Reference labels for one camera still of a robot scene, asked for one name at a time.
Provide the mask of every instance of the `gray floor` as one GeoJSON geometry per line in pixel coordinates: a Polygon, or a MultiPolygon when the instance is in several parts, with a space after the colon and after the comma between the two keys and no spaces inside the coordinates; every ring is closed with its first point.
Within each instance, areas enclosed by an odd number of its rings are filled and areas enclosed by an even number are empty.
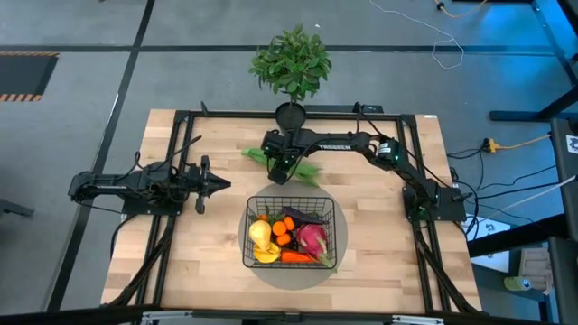
{"type": "MultiPolygon", "coordinates": [[[[433,1],[375,2],[452,33],[464,45],[548,45],[528,5],[485,5],[476,14],[451,19],[437,12],[433,1]]],[[[556,29],[557,40],[571,56],[575,36],[557,4],[554,0],[540,4],[556,29]]],[[[471,6],[447,4],[454,12],[471,6]]],[[[0,0],[0,45],[131,44],[144,8],[144,0],[58,0],[50,5],[42,0],[0,0]]],[[[319,33],[327,44],[431,45],[443,39],[398,15],[383,14],[367,1],[158,0],[144,44],[267,43],[272,33],[291,28],[295,22],[303,22],[306,30],[319,33]]],[[[284,99],[258,90],[247,74],[251,55],[141,53],[105,172],[130,167],[151,108],[194,109],[204,100],[214,110],[273,110],[284,99]]],[[[127,57],[126,53],[64,53],[41,102],[0,103],[0,198],[36,209],[33,218],[0,218],[1,314],[43,308],[75,210],[66,196],[70,178],[88,170],[93,162],[127,57]]],[[[455,53],[439,57],[447,65],[459,59],[455,53]]],[[[570,88],[552,56],[468,54],[454,70],[442,70],[430,53],[332,52],[331,59],[334,71],[329,82],[322,84],[322,90],[307,99],[307,104],[361,101],[378,103],[391,113],[436,114],[449,152],[476,147],[484,137],[507,145],[544,135],[548,125],[492,123],[488,112],[538,110],[570,88]]],[[[554,156],[544,141],[486,155],[484,162],[484,183],[490,183],[513,180],[552,165],[554,156]]],[[[475,184],[480,161],[475,158],[469,163],[451,161],[461,180],[475,184]]],[[[551,171],[518,186],[555,180],[551,171]]],[[[486,203],[503,208],[528,193],[486,203]]],[[[98,205],[120,208],[120,202],[111,199],[99,200],[98,205]]],[[[510,212],[540,219],[561,209],[559,193],[554,192],[510,212]]],[[[482,215],[490,213],[481,210],[482,215]]],[[[497,218],[515,225],[526,222],[497,218]]],[[[98,305],[107,273],[110,234],[117,222],[118,217],[110,213],[91,213],[63,308],[98,305]]],[[[505,306],[514,306],[509,316],[537,317],[536,305],[519,300],[522,298],[484,289],[480,296],[484,309],[492,314],[508,316],[505,306]]]]}

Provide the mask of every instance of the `carrot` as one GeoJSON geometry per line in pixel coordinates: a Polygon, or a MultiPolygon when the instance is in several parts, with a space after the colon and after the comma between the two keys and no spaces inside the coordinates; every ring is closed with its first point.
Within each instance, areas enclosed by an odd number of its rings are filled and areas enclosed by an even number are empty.
{"type": "Polygon", "coordinates": [[[283,263],[316,263],[311,256],[305,253],[299,253],[292,250],[284,249],[281,251],[281,262],[283,263]]]}
{"type": "Polygon", "coordinates": [[[289,234],[282,234],[277,238],[277,244],[279,246],[285,246],[289,243],[291,243],[291,236],[289,236],[289,234]]]}
{"type": "Polygon", "coordinates": [[[293,218],[287,216],[283,219],[283,223],[285,223],[287,226],[287,230],[291,231],[295,229],[295,222],[293,221],[293,218]]]}
{"type": "Polygon", "coordinates": [[[277,236],[281,236],[286,232],[287,226],[285,225],[285,223],[283,223],[283,221],[276,221],[273,224],[273,233],[276,234],[277,236]]]}

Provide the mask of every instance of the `purple eggplant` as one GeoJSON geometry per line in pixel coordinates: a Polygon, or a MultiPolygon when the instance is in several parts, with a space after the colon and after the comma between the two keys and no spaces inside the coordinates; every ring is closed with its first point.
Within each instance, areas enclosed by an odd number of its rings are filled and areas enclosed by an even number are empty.
{"type": "Polygon", "coordinates": [[[323,225],[328,223],[328,221],[323,221],[319,218],[315,218],[312,216],[308,216],[297,209],[293,209],[291,207],[282,207],[281,213],[289,216],[295,220],[299,220],[304,224],[314,224],[314,225],[323,225]]]}

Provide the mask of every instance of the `butcher block table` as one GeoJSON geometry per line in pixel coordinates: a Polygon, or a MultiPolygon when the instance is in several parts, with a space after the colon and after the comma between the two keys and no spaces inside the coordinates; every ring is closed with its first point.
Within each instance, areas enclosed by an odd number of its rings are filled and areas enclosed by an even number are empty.
{"type": "MultiPolygon", "coordinates": [[[[168,109],[151,111],[140,149],[142,165],[164,160],[174,114],[168,109]]],[[[416,121],[425,165],[451,183],[437,117],[416,116],[416,121]]],[[[397,138],[394,122],[375,124],[382,133],[397,138]]],[[[303,127],[318,133],[347,133],[355,130],[355,121],[309,119],[303,127]]],[[[207,154],[211,171],[232,186],[205,199],[202,215],[195,212],[196,194],[185,203],[176,221],[161,307],[424,313],[415,242],[401,195],[404,182],[392,172],[371,166],[358,153],[318,152],[304,159],[322,169],[317,182],[334,198],[347,223],[347,246],[336,274],[311,288],[284,290],[262,281],[243,265],[239,222],[247,199],[271,181],[266,167],[242,156],[241,151],[260,147],[265,131],[276,128],[273,118],[195,117],[192,136],[202,135],[202,139],[190,147],[189,163],[200,163],[200,157],[207,154]]],[[[361,122],[361,131],[375,133],[367,122],[361,122]]],[[[406,139],[406,146],[411,148],[409,130],[406,139]]],[[[141,266],[152,218],[139,216],[118,233],[102,302],[115,299],[141,266]]],[[[448,221],[436,222],[436,226],[445,272],[468,302],[479,309],[463,233],[448,221]]],[[[152,301],[156,272],[155,267],[145,302],[152,301]]],[[[428,274],[433,306],[441,309],[434,273],[429,269],[428,274]]]]}

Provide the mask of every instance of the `green plant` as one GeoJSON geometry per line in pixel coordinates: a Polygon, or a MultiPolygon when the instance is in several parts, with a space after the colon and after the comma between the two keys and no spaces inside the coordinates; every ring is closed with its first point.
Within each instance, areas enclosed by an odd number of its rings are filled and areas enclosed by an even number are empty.
{"type": "Polygon", "coordinates": [[[273,93],[288,94],[291,103],[311,97],[319,90],[320,78],[331,71],[329,54],[319,35],[309,38],[298,24],[291,32],[275,36],[267,50],[257,50],[249,73],[258,76],[259,87],[266,83],[273,93]]]}

